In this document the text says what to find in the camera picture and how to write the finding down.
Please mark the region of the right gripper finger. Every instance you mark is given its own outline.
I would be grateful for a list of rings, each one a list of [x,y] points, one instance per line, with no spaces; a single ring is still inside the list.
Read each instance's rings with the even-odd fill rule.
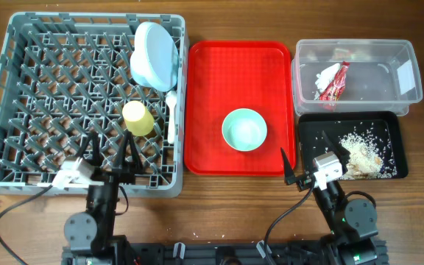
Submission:
[[[295,174],[294,174],[293,168],[283,148],[280,148],[280,152],[283,159],[284,182],[285,184],[294,184]]]
[[[333,152],[339,159],[341,164],[348,164],[350,159],[350,152],[345,149],[338,141],[335,141],[330,137],[324,130],[322,131],[322,137],[328,148]]]

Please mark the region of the green bowl with food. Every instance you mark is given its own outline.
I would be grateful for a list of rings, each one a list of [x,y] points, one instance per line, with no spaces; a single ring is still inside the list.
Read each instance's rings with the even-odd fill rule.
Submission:
[[[239,108],[226,115],[222,122],[222,137],[229,147],[250,152],[260,147],[267,137],[263,116],[249,108]]]

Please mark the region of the red snack wrapper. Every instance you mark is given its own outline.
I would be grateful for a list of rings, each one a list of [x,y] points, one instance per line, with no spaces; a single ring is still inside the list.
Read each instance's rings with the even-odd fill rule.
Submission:
[[[333,79],[328,84],[327,88],[319,96],[320,101],[325,101],[322,105],[327,110],[336,109],[336,101],[342,95],[346,86],[346,74],[350,63],[342,62],[338,71],[333,76]]]

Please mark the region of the white plastic spoon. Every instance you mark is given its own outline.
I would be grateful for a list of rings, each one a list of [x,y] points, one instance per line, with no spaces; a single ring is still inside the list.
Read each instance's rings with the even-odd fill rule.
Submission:
[[[169,108],[169,125],[168,125],[168,135],[167,135],[167,141],[169,144],[174,143],[176,104],[177,104],[177,92],[171,90],[166,95],[166,105]]]

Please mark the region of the white napkin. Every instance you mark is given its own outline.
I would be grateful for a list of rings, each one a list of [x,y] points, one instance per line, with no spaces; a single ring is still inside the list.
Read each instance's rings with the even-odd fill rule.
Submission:
[[[315,100],[318,100],[319,97],[324,93],[340,68],[341,64],[335,63],[317,74],[317,80],[315,82],[315,85],[317,86],[317,91],[315,92],[314,98]]]

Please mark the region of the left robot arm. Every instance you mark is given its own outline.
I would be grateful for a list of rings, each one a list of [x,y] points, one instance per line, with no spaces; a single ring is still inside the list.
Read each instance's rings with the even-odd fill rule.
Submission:
[[[64,224],[69,245],[63,249],[62,265],[69,264],[140,264],[140,256],[126,236],[113,234],[119,193],[127,192],[122,183],[135,181],[143,171],[131,132],[126,132],[117,152],[113,169],[102,169],[101,152],[96,133],[88,134],[73,159],[62,165],[72,180],[88,184],[86,209],[71,215]]]

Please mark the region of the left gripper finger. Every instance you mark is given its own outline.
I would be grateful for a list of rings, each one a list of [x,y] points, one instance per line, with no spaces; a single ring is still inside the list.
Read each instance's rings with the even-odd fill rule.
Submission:
[[[91,158],[86,159],[86,161],[96,168],[101,168],[102,159],[100,155],[99,139],[97,133],[94,131],[91,131],[87,134],[86,140],[82,142],[80,148],[75,154],[75,157],[85,159],[84,154],[86,153],[89,146],[91,146]]]
[[[127,131],[113,162],[113,172],[142,173],[143,171],[143,164],[138,154],[133,135],[130,131]]]

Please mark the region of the yellow plastic cup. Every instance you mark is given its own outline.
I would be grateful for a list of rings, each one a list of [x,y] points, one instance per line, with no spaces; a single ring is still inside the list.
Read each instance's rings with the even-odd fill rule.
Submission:
[[[153,130],[155,120],[142,102],[133,100],[126,103],[122,116],[127,129],[135,136],[145,136]]]

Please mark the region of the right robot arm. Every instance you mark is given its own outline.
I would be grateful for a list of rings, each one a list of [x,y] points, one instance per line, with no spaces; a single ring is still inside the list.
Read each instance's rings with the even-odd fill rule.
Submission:
[[[313,169],[297,176],[286,155],[284,180],[307,194],[288,212],[314,195],[331,230],[316,241],[290,241],[285,250],[288,264],[388,264],[386,242],[377,240],[376,203],[363,191],[345,193],[338,179],[347,172],[350,153],[332,141],[326,132],[322,139],[329,149],[313,159]]]

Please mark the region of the large light blue plate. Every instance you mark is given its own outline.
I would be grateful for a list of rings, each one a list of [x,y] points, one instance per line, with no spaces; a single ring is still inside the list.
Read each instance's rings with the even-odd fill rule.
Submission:
[[[179,53],[163,26],[149,21],[141,23],[135,32],[134,51],[139,53],[149,88],[167,92],[177,84]]]

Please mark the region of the small light blue bowl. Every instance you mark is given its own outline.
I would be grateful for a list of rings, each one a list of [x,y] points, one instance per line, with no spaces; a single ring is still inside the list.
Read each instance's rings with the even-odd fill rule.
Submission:
[[[139,53],[134,51],[130,56],[130,72],[134,81],[144,87],[149,87],[150,84],[143,75],[143,63],[139,57]]]

